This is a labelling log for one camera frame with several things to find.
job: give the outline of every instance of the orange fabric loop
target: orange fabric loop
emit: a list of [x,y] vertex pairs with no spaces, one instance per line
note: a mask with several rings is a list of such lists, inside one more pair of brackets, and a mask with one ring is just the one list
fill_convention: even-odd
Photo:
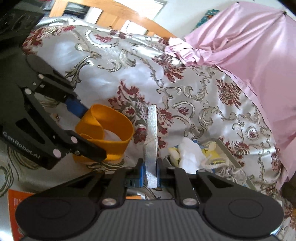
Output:
[[[116,134],[121,141],[104,139],[104,129]],[[123,114],[104,105],[93,105],[81,118],[75,128],[83,138],[103,148],[107,152],[105,161],[121,161],[129,141],[133,136],[133,124]],[[74,160],[82,163],[94,162],[84,156],[74,155]]]

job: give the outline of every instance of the glittery white strip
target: glittery white strip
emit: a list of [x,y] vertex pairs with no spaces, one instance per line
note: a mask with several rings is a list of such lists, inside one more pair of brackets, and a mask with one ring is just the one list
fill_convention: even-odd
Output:
[[146,167],[146,185],[157,188],[156,158],[157,158],[157,114],[156,105],[148,106],[146,140],[144,142],[144,160]]

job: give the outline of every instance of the orange booklet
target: orange booklet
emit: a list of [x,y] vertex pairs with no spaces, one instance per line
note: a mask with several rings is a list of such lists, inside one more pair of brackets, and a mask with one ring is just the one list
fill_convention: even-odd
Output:
[[11,231],[14,241],[20,241],[24,236],[17,225],[17,221],[15,219],[15,211],[17,206],[27,197],[34,195],[33,193],[20,192],[12,189],[8,190],[8,209],[9,209],[9,218]]

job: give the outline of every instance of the pink fabric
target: pink fabric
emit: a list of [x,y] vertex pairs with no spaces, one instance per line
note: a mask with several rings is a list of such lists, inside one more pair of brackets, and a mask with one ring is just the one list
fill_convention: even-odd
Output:
[[240,1],[185,40],[171,39],[166,52],[185,65],[216,65],[259,108],[280,149],[280,188],[296,171],[296,22],[280,10]]

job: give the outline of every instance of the wooden chair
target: wooden chair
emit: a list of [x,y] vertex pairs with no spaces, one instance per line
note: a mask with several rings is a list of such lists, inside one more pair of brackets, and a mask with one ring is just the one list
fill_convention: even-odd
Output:
[[156,34],[163,39],[176,37],[153,20],[146,17],[141,17],[136,11],[113,0],[55,0],[49,16],[62,16],[68,2],[78,3],[89,7],[96,7],[103,10],[96,22],[101,27],[111,27],[115,30],[121,30],[124,23],[127,20],[130,20],[131,22],[146,28],[148,30],[148,36],[153,36]]

